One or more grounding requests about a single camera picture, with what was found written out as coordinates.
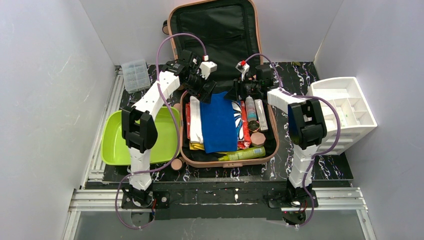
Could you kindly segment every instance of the blue folded towel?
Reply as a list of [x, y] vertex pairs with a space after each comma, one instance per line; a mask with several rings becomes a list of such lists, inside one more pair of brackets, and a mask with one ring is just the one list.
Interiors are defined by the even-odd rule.
[[238, 135], [234, 124], [232, 101], [224, 99], [227, 92], [212, 94], [210, 104], [200, 103], [201, 131], [204, 151], [237, 151]]

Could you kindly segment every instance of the white storage organizer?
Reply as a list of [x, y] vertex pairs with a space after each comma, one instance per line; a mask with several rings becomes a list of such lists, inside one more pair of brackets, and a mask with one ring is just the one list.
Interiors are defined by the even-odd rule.
[[122, 64], [125, 90], [132, 94], [150, 87], [150, 78], [144, 59]]
[[[340, 118], [340, 139], [333, 151], [326, 155], [340, 155], [377, 127], [356, 77], [334, 77], [314, 82], [308, 88], [307, 95], [329, 101]], [[334, 143], [337, 124], [331, 109], [325, 103], [320, 103], [327, 127], [327, 136], [318, 149], [322, 152]]]

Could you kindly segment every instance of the open suitcase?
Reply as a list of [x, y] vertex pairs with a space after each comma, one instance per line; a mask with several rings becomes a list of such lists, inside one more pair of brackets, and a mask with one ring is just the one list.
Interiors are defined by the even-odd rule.
[[[209, 76], [216, 81], [214, 94], [229, 91], [233, 80], [240, 76], [236, 65], [254, 53], [261, 52], [257, 14], [250, 0], [206, 0], [182, 5], [174, 9], [167, 20], [170, 35], [176, 33], [191, 33], [200, 38], [207, 50], [209, 59], [218, 65], [217, 71]], [[201, 45], [193, 38], [179, 36], [171, 40], [175, 59], [184, 49], [203, 55]], [[262, 58], [254, 57], [249, 61], [250, 69], [262, 64]], [[233, 168], [245, 165], [263, 164], [269, 161], [279, 147], [276, 119], [272, 107], [264, 107], [268, 131], [265, 135], [265, 156], [262, 158], [237, 161], [218, 161], [222, 155], [206, 154], [203, 150], [190, 150], [187, 138], [186, 103], [189, 94], [181, 97], [180, 116], [181, 130], [181, 160], [196, 168], [223, 167]]]

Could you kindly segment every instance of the green bottle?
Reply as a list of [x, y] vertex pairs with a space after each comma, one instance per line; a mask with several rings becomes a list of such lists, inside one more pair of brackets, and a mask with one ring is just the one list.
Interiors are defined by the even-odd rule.
[[218, 158], [218, 161], [237, 161], [244, 159], [254, 159], [265, 156], [265, 148], [251, 147], [243, 150], [228, 153], [226, 156]]

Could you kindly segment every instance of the gray wall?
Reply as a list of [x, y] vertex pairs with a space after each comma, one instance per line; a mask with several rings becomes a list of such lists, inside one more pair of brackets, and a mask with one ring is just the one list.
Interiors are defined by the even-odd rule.
[[[115, 65], [156, 60], [167, 37], [162, 23], [178, 6], [199, 0], [80, 0]], [[272, 61], [313, 61], [343, 0], [253, 0], [262, 52]], [[171, 45], [159, 62], [173, 58]]]
[[114, 78], [77, 0], [0, 2], [0, 239], [61, 239]]
[[345, 0], [315, 58], [356, 76], [378, 127], [347, 150], [378, 239], [422, 239], [424, 2]]

